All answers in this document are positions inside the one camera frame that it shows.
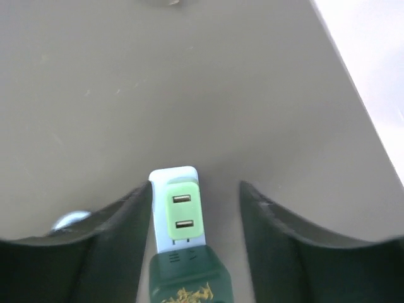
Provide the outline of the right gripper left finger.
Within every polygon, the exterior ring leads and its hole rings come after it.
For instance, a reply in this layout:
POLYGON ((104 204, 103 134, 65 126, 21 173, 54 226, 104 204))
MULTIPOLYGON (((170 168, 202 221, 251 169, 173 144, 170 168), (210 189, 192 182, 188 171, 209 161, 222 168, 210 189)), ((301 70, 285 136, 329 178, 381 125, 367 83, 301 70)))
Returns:
POLYGON ((41 237, 1 240, 1 302, 135 302, 152 185, 41 237))

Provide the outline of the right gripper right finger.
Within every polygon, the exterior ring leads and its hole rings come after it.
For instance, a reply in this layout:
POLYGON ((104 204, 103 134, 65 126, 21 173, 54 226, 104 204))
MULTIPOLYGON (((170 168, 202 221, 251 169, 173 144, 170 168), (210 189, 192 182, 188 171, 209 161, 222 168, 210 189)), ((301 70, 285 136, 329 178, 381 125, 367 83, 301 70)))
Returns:
POLYGON ((402 302, 403 237, 364 241, 312 223, 239 184, 256 302, 402 302))

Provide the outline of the dark green cube adapter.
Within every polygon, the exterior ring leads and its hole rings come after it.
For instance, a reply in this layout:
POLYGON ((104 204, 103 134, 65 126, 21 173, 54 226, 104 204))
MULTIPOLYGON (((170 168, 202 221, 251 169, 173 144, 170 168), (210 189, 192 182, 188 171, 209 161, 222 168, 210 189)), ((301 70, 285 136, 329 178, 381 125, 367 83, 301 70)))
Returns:
POLYGON ((214 250, 196 246, 154 255, 150 302, 233 302, 232 281, 214 250))

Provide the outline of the light green usb charger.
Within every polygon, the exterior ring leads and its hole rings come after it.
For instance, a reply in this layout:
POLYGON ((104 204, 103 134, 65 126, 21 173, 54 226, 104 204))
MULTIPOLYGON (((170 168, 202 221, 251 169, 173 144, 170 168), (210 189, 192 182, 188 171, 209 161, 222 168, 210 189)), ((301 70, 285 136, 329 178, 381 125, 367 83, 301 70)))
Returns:
POLYGON ((204 233, 199 185, 191 179, 170 183, 165 193, 167 232, 173 241, 193 239, 204 233))

